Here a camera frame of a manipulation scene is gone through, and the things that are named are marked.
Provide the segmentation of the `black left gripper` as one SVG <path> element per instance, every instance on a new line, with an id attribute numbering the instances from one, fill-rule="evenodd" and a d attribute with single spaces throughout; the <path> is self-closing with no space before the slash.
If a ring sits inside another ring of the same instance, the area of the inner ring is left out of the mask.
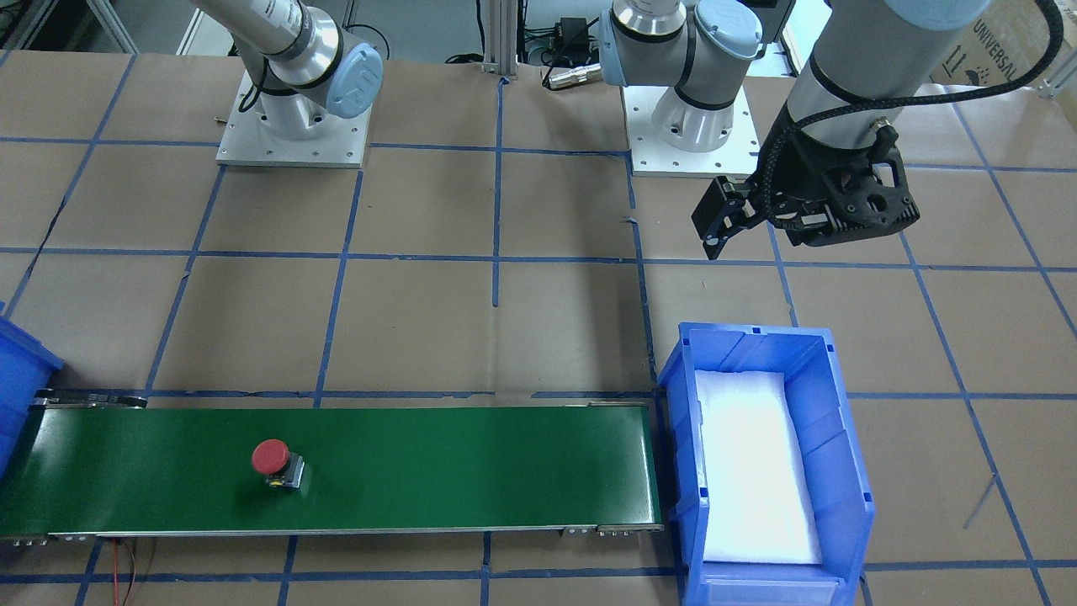
<path id="1" fill-rule="evenodd" d="M 897 139 L 892 125 L 869 131 L 869 145 L 857 149 L 825 146 L 805 131 L 791 135 L 778 153 L 768 205 L 765 161 L 758 163 L 753 189 L 715 177 L 690 215 L 705 257 L 716 260 L 735 235 L 757 226 L 758 214 L 785 230 L 794 246 L 847 244 L 907 229 L 920 210 Z"/>

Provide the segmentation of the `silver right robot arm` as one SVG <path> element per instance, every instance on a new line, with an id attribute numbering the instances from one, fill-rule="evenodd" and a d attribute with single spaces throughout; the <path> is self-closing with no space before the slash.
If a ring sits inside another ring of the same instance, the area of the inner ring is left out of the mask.
<path id="1" fill-rule="evenodd" d="M 384 59 L 326 11 L 300 1 L 196 1 L 238 50 L 247 90 L 227 137 L 264 142 L 363 139 L 384 79 Z"/>

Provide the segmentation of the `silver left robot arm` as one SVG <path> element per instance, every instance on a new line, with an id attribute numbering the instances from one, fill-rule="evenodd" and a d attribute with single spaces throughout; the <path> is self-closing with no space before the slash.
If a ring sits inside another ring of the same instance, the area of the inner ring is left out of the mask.
<path id="1" fill-rule="evenodd" d="M 708 258 L 735 235 L 768 222 L 795 246 L 889 237 L 920 219 L 905 180 L 905 107 L 959 103 L 1023 88 L 1054 61 L 1064 19 L 1038 1 L 1048 41 L 1026 73 L 973 91 L 919 95 L 985 1 L 833 1 L 830 19 L 743 183 L 717 177 L 693 211 Z M 615 1 L 600 16 L 605 82 L 659 86 L 663 141 L 689 152 L 721 147 L 765 27 L 751 3 Z"/>

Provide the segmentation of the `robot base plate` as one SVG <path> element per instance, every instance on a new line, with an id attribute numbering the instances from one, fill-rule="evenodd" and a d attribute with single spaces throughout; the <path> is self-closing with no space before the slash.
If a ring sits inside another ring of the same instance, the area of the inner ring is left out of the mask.
<path id="1" fill-rule="evenodd" d="M 666 86 L 627 86 L 623 103 L 634 175 L 743 179 L 755 172 L 759 137 L 742 89 L 719 110 L 685 104 Z"/>
<path id="2" fill-rule="evenodd" d="M 262 93 L 254 108 L 240 112 L 252 82 L 240 81 L 215 160 L 234 167 L 364 167 L 373 108 L 352 119 L 338 118 L 297 95 Z"/>

